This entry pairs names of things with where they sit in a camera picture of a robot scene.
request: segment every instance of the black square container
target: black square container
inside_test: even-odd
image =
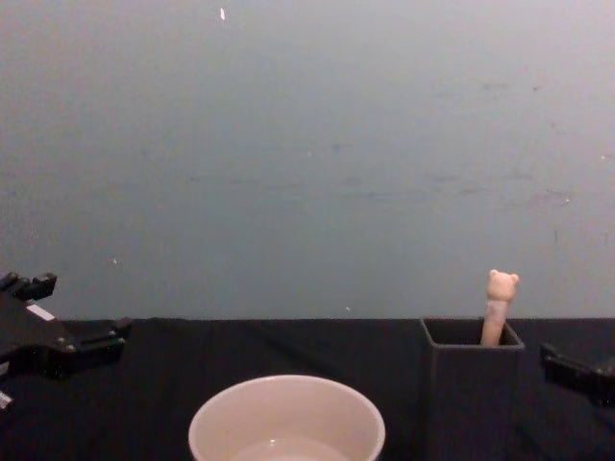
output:
[[[419,459],[504,460],[525,345],[505,324],[499,346],[481,346],[482,323],[482,318],[421,319]]]

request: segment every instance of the white label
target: white label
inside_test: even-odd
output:
[[[7,408],[9,408],[9,405],[11,404],[12,399],[7,396],[5,393],[0,392],[0,410],[6,410]]]
[[[32,312],[33,314],[36,314],[38,317],[40,317],[42,320],[45,320],[47,322],[49,322],[50,320],[54,320],[55,317],[53,315],[51,315],[49,312],[47,312],[45,309],[43,309],[42,307],[40,307],[39,305],[36,304],[30,304],[27,309]]]

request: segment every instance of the black tablecloth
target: black tablecloth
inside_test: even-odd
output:
[[[590,361],[615,355],[615,321],[513,321],[526,343],[510,434],[511,460],[615,460],[615,410],[545,383],[551,341]],[[68,324],[75,331],[96,322]],[[0,460],[188,460],[197,409],[239,381],[310,374],[346,383],[380,409],[384,461],[412,459],[419,325],[412,320],[136,322],[120,362],[67,381],[20,376],[0,416]]]

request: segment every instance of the gray wall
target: gray wall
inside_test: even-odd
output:
[[[220,17],[224,8],[226,20]],[[614,311],[615,3],[0,2],[0,268],[61,317]]]

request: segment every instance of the bear ears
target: bear ears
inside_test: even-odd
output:
[[[498,274],[504,274],[504,272],[499,272],[495,269],[491,269],[489,271],[489,277],[491,279],[493,279],[494,277],[496,277]],[[510,278],[512,279],[512,282],[516,285],[519,282],[519,276],[517,274],[507,274],[508,276],[510,276]]]

